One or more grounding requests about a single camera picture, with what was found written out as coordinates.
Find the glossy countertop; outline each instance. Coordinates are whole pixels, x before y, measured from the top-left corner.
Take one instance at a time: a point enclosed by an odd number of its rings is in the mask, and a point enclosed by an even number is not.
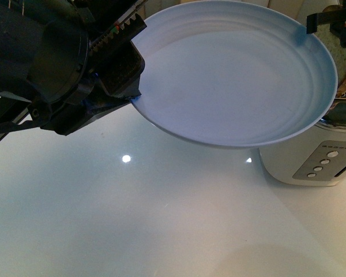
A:
[[[282,184],[132,105],[0,143],[0,277],[346,276],[346,179]]]

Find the ceramic plate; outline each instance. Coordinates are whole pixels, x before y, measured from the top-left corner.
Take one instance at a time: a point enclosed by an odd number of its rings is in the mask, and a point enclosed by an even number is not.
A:
[[[198,1],[146,20],[134,40],[145,59],[132,101],[178,137],[225,147],[291,138],[328,110],[337,88],[325,46],[293,19],[261,6]]]

